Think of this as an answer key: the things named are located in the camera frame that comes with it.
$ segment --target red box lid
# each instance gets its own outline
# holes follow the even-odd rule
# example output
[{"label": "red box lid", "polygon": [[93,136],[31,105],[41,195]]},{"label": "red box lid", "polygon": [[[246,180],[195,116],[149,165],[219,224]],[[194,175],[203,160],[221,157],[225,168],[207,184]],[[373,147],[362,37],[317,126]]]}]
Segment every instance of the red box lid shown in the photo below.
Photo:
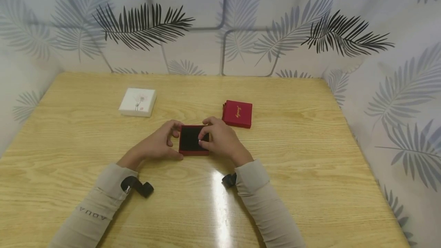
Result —
[{"label": "red box lid", "polygon": [[251,103],[227,100],[224,103],[222,120],[229,126],[249,129],[251,128],[252,112],[253,105]]}]

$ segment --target black velvet insert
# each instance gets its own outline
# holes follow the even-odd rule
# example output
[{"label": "black velvet insert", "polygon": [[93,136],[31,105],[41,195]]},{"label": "black velvet insert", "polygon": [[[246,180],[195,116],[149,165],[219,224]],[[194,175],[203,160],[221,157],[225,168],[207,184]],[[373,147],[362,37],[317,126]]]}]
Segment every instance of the black velvet insert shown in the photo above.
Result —
[{"label": "black velvet insert", "polygon": [[[200,152],[206,149],[199,146],[198,135],[204,126],[182,126],[181,138],[179,143],[179,150],[186,150],[188,152]],[[207,133],[203,141],[209,141],[209,134]]]}]

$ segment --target beige sleeve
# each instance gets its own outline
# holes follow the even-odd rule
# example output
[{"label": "beige sleeve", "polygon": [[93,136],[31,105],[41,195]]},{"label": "beige sleeve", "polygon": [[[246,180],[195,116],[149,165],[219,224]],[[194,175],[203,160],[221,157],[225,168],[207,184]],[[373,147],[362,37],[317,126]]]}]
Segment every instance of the beige sleeve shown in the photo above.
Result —
[{"label": "beige sleeve", "polygon": [[137,177],[137,172],[116,164],[107,166],[90,193],[61,225],[48,247],[96,247],[113,214],[127,197],[121,182],[128,176]]},{"label": "beige sleeve", "polygon": [[236,186],[247,210],[256,222],[267,248],[305,248],[296,222],[270,184],[257,159],[235,169]]}]

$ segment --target white backdrop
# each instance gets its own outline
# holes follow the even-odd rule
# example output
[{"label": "white backdrop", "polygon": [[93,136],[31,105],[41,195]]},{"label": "white backdrop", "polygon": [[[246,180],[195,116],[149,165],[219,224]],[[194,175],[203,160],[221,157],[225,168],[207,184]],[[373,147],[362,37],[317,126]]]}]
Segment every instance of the white backdrop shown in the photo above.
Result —
[{"label": "white backdrop", "polygon": [[0,0],[0,152],[61,71],[323,77],[409,244],[439,247],[440,4]]}]

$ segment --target wooden table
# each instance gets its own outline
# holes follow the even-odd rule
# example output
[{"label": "wooden table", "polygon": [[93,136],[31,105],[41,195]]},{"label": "wooden table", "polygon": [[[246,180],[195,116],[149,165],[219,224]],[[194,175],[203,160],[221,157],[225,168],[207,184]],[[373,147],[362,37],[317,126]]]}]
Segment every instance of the wooden table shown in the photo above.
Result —
[{"label": "wooden table", "polygon": [[[119,114],[128,87],[157,90],[151,118]],[[166,120],[221,116],[225,100],[253,103],[252,128],[235,131],[308,247],[407,246],[324,80],[63,73],[0,160],[0,247],[45,247],[107,164]],[[140,180],[155,192],[132,193],[101,246],[258,247],[221,185],[232,171],[215,157],[146,163]]]}]

